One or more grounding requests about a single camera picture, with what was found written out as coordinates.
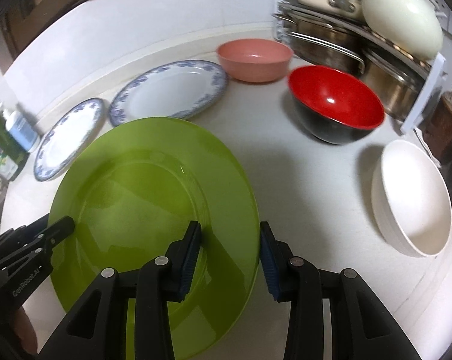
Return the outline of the left hand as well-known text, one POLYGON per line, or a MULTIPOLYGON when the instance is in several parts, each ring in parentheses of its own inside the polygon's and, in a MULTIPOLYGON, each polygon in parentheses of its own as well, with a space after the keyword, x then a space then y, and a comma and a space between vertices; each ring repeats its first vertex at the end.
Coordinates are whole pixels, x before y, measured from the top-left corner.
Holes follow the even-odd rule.
POLYGON ((26 353, 36 356, 38 353, 37 335, 29 316, 22 306, 8 316, 8 323, 22 349, 26 353))

